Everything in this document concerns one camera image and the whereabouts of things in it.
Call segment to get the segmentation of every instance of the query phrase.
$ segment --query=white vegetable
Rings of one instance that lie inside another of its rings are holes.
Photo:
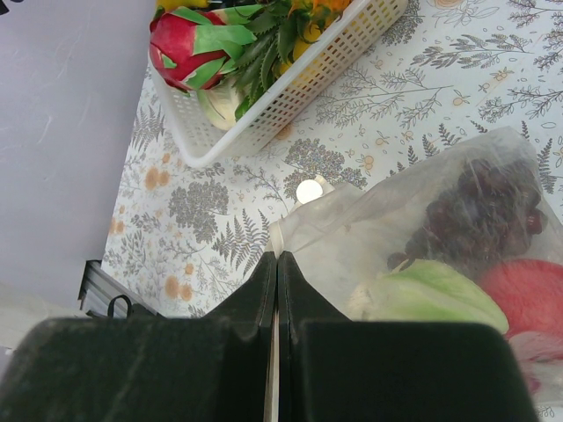
[[[201,110],[211,124],[221,130],[235,126],[235,111],[245,97],[232,86],[232,82],[234,81],[226,80],[210,90],[197,91]]]

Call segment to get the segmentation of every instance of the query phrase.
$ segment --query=white plastic basket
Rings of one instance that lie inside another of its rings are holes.
[[[167,126],[186,164],[204,167],[221,157],[260,151],[400,18],[407,3],[354,0],[342,19],[330,25],[227,132],[208,121],[195,95],[188,97],[169,87],[150,65]]]

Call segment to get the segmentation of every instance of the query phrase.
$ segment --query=red grapes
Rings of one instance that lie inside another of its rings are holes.
[[[426,209],[422,228],[405,253],[390,255],[390,270],[408,259],[437,259],[470,279],[504,258],[522,255],[542,232],[545,215],[532,170],[523,161],[498,167],[487,160],[464,166],[457,188],[442,192]]]

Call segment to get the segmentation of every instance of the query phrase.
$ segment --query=floral tablecloth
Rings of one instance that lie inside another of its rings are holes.
[[[563,216],[563,0],[411,0],[382,39],[258,155],[185,166],[150,75],[103,269],[166,316],[201,316],[249,275],[315,175],[369,189],[511,126]]]

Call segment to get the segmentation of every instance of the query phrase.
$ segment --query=clear plastic bag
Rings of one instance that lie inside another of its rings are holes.
[[[517,337],[541,331],[562,338],[549,344],[563,358],[563,329],[553,328],[563,327],[563,266],[561,274],[557,270],[563,264],[563,227],[541,195],[536,152],[515,130],[496,129],[462,142],[366,193],[336,186],[275,223],[272,232],[294,254],[305,279],[352,319],[494,321],[508,339],[515,338],[523,367],[538,373],[529,380],[541,385],[530,390],[540,397],[545,386],[545,397],[563,402],[563,382],[548,379],[547,367],[526,354],[530,343],[545,346],[545,338]],[[543,296],[519,301],[533,288],[523,277],[512,288],[511,273],[508,281],[499,276],[499,266],[517,266],[515,260],[523,258],[529,270],[523,274],[535,283],[547,271],[544,261],[556,265],[551,276],[560,279],[537,293],[560,295],[547,308],[538,305]],[[517,321],[522,306],[528,307],[521,312],[527,319]],[[555,355],[551,350],[547,361],[563,374],[563,360]]]

